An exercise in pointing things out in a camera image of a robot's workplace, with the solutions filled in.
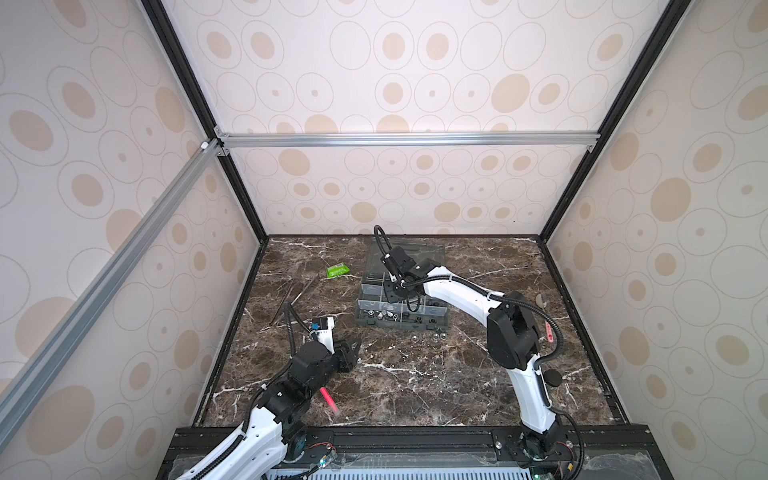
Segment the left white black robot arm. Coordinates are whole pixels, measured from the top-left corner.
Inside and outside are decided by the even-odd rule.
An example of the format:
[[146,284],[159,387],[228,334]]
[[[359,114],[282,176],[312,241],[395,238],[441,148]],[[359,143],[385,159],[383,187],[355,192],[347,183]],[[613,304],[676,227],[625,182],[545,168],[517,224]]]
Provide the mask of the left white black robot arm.
[[312,398],[337,373],[357,365],[360,340],[339,341],[334,349],[317,340],[304,344],[290,362],[257,392],[243,422],[183,479],[259,479],[306,442],[302,417]]

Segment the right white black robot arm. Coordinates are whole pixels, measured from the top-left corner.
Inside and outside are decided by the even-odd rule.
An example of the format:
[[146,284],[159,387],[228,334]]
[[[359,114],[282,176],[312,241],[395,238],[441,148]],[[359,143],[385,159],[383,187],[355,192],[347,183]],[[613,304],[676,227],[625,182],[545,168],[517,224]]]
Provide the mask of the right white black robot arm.
[[558,387],[562,375],[542,366],[563,352],[559,326],[542,308],[514,292],[505,295],[453,274],[430,260],[416,262],[399,247],[381,247],[384,282],[391,303],[429,296],[446,302],[486,328],[487,351],[510,377],[522,423],[522,442],[529,455],[542,458],[565,440],[562,414],[553,407],[547,388]]

